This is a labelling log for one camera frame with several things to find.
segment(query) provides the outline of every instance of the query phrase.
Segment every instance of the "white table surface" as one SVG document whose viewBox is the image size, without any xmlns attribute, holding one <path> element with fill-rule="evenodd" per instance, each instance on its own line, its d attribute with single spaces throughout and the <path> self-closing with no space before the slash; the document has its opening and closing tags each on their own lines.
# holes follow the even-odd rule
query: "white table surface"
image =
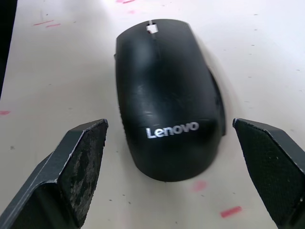
<svg viewBox="0 0 305 229">
<path fill-rule="evenodd" d="M 10 111 L 0 115 L 0 212 L 66 131 L 107 118 L 84 229 L 276 229 L 231 123 L 241 117 L 279 127 L 305 149 L 304 9 L 303 0 L 19 0 L 0 101 L 0 111 Z M 190 24 L 227 115 L 214 163 L 177 183 L 135 167 L 116 97 L 116 37 L 159 18 Z M 198 182 L 206 183 L 201 191 Z M 235 206 L 243 210 L 221 217 Z"/>
</svg>

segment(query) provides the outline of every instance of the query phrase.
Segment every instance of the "scuff mark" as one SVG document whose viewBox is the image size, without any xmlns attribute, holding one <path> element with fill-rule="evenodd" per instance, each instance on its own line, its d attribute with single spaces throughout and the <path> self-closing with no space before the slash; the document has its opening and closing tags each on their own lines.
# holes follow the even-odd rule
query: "scuff mark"
<svg viewBox="0 0 305 229">
<path fill-rule="evenodd" d="M 54 24 L 54 25 L 48 25 L 48 26 L 46 26 L 46 28 L 48 28 L 48 27 L 55 27 L 55 26 L 59 26 L 59 25 L 61 25 L 61 24 L 58 23 L 58 24 Z"/>
<path fill-rule="evenodd" d="M 241 211 L 242 211 L 242 207 L 241 206 L 236 206 L 234 208 L 230 208 L 228 210 L 222 211 L 220 213 L 220 215 L 221 215 L 222 218 L 226 218 L 226 217 L 229 217 L 229 216 L 234 215 L 234 214 L 236 214 L 238 212 L 241 212 Z"/>
<path fill-rule="evenodd" d="M 8 115 L 10 111 L 0 111 L 0 115 Z"/>
<path fill-rule="evenodd" d="M 207 184 L 205 181 L 203 181 L 203 180 L 196 181 L 192 187 L 192 191 L 199 192 L 199 191 L 205 189 L 206 186 L 207 186 Z"/>
<path fill-rule="evenodd" d="M 123 4 L 130 3 L 130 2 L 133 2 L 133 1 L 135 1 L 135 0 L 124 1 Z"/>
<path fill-rule="evenodd" d="M 45 22 L 41 22 L 41 23 L 37 23 L 37 24 L 33 24 L 33 26 L 34 26 L 34 25 L 42 25 L 42 24 L 45 24 L 45 23 L 49 23 L 49 22 L 51 22 L 51 21 L 45 21 Z"/>
</svg>

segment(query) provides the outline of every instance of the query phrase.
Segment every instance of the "lenovo logo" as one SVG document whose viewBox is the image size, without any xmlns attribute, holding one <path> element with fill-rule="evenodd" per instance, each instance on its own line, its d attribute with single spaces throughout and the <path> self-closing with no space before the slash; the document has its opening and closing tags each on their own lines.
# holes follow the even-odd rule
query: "lenovo logo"
<svg viewBox="0 0 305 229">
<path fill-rule="evenodd" d="M 168 135 L 179 135 L 182 132 L 189 132 L 190 130 L 198 130 L 199 124 L 192 122 L 185 125 L 175 125 L 174 127 L 166 127 L 163 129 L 156 129 L 154 135 L 151 133 L 150 128 L 146 128 L 147 138 L 164 137 Z"/>
</svg>

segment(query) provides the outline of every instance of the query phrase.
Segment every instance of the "pink stain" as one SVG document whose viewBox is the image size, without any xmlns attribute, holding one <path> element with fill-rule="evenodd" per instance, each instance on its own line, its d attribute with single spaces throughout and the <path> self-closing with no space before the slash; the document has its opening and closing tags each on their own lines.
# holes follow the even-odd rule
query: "pink stain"
<svg viewBox="0 0 305 229">
<path fill-rule="evenodd" d="M 124 1 L 123 4 L 129 3 L 129 2 L 133 2 L 135 0 L 129 0 L 129 1 Z"/>
<path fill-rule="evenodd" d="M 54 26 L 59 26 L 59 25 L 61 25 L 61 24 L 58 23 L 58 24 L 54 24 L 54 25 L 48 25 L 48 26 L 46 26 L 46 28 L 48 28 L 48 27 L 54 27 Z"/>
<path fill-rule="evenodd" d="M 8 115 L 10 111 L 0 111 L 0 115 Z"/>
<path fill-rule="evenodd" d="M 194 183 L 193 188 L 192 188 L 192 191 L 193 191 L 193 192 L 199 192 L 199 191 L 205 189 L 206 186 L 207 186 L 207 184 L 206 184 L 205 181 L 203 181 L 203 180 L 198 180 L 198 181 L 196 181 L 196 182 Z"/>
<path fill-rule="evenodd" d="M 45 21 L 45 22 L 38 23 L 38 24 L 33 24 L 33 25 L 41 25 L 41 24 L 45 24 L 45 23 L 48 23 L 48 22 L 51 22 L 51 21 Z"/>
<path fill-rule="evenodd" d="M 234 214 L 236 214 L 238 212 L 241 212 L 241 211 L 242 211 L 242 207 L 241 206 L 236 206 L 234 208 L 222 211 L 220 213 L 220 215 L 221 215 L 222 218 L 226 218 L 226 217 L 229 217 L 229 216 L 234 215 Z"/>
</svg>

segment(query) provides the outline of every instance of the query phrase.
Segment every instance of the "computer mouse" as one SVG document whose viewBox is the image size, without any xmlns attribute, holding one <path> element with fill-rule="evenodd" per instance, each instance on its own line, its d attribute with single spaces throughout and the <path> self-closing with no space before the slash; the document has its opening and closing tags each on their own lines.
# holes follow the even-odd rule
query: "computer mouse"
<svg viewBox="0 0 305 229">
<path fill-rule="evenodd" d="M 116 85 L 135 165 L 160 181 L 202 173 L 225 134 L 220 91 L 188 23 L 158 19 L 116 40 Z"/>
</svg>

